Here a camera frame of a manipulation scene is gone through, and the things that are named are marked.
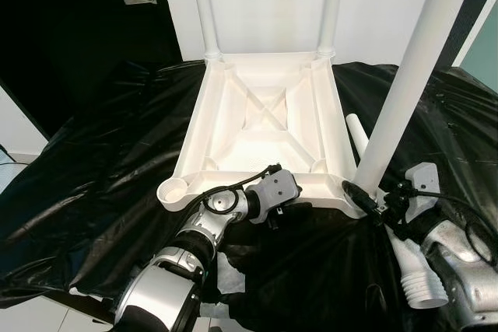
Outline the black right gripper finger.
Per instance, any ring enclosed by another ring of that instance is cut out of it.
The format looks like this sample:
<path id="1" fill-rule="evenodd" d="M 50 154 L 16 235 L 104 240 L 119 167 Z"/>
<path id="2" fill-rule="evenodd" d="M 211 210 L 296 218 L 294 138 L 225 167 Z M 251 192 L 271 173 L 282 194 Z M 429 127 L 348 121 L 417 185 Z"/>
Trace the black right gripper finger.
<path id="1" fill-rule="evenodd" d="M 351 201 L 351 205 L 363 212 L 364 218 L 383 221 L 383 212 L 380 210 L 380 205 L 366 190 L 351 182 L 351 180 L 343 180 L 342 189 L 346 197 Z"/>

